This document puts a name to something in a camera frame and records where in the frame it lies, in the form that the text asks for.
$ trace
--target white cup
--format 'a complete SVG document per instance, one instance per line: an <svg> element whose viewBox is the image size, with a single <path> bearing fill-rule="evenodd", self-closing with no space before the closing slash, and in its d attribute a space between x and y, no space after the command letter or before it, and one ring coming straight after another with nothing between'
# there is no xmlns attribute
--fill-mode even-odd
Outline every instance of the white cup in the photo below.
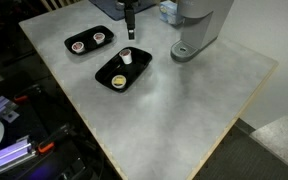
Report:
<svg viewBox="0 0 288 180"><path fill-rule="evenodd" d="M93 39L96 41L97 44L101 44L104 42L105 35L103 33L96 33L93 36Z"/></svg>
<svg viewBox="0 0 288 180"><path fill-rule="evenodd" d="M117 89L124 88L125 84L126 84L126 78L123 75L114 76L112 79L112 86L114 86Z"/></svg>
<svg viewBox="0 0 288 180"><path fill-rule="evenodd" d="M72 45L73 51L76 53L83 52L85 50L84 44L82 42L76 42Z"/></svg>
<svg viewBox="0 0 288 180"><path fill-rule="evenodd" d="M130 49L123 49L119 55L123 59L124 64L132 63L132 51Z"/></svg>

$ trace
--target table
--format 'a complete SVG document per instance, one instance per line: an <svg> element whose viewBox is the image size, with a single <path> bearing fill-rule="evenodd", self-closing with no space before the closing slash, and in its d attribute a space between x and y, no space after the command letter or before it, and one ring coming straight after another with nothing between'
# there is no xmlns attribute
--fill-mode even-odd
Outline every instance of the table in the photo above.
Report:
<svg viewBox="0 0 288 180"><path fill-rule="evenodd" d="M110 45L72 55L65 39L97 25L113 31ZM136 39L88 1L20 23L41 58L123 179L192 179L277 66L276 61L219 37L188 63L171 46L180 28L159 20L157 7L136 15ZM152 54L123 94L95 73L126 46Z"/></svg>

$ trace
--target black cable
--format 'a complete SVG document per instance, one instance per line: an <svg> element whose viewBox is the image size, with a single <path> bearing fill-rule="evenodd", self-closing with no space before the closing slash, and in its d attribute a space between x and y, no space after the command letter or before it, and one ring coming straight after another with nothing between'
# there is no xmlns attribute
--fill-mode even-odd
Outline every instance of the black cable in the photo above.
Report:
<svg viewBox="0 0 288 180"><path fill-rule="evenodd" d="M34 49L32 49L32 50L30 50L28 52L20 54L17 57L13 57L13 58L11 58L9 60L5 60L5 61L2 62L2 64L3 64L4 67L7 67L7 66L10 66L10 65L20 61L20 60L23 60L23 59L27 58L29 56L32 56L34 54L36 54L36 51Z"/></svg>
<svg viewBox="0 0 288 180"><path fill-rule="evenodd" d="M43 79L46 79L46 78L49 78L49 77L51 77L52 75L47 75L47 76L44 76L44 77L41 77L41 78L38 78L38 79L35 79L35 80L33 80L34 82L36 82L36 81L40 81L40 80L43 80Z"/></svg>

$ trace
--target dark carpet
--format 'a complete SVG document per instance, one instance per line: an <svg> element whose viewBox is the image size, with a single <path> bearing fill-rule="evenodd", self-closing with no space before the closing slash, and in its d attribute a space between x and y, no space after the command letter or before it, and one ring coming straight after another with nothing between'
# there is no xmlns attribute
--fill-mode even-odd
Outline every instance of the dark carpet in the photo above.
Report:
<svg viewBox="0 0 288 180"><path fill-rule="evenodd" d="M233 126L194 180L288 180L288 166Z"/></svg>

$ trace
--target black oval tray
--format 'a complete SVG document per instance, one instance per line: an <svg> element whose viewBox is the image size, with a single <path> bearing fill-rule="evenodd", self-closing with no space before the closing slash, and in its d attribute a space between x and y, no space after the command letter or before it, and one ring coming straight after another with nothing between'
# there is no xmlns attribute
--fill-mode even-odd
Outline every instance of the black oval tray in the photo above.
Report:
<svg viewBox="0 0 288 180"><path fill-rule="evenodd" d="M131 64L124 64L119 53L117 53L95 74L95 79L99 83L120 93L125 92L133 84L152 60L152 55L148 52L134 47L126 47L124 49L130 49L132 51ZM112 78L116 75L123 75L126 77L124 88L117 89L112 85Z"/></svg>
<svg viewBox="0 0 288 180"><path fill-rule="evenodd" d="M93 39L94 34L96 33L103 33L105 35L105 40L101 44L97 44L96 41ZM76 55L83 55L86 54L90 51L93 51L95 49L98 49L100 47L105 46L106 44L109 44L112 42L114 38L114 34L112 31L110 31L107 27L105 26L96 26L93 27L92 29L83 31L79 34L76 34L75 36L72 36L64 41L64 44L66 48L72 53ZM76 42L82 42L85 47L85 51L76 53L75 51L72 50L72 45Z"/></svg>

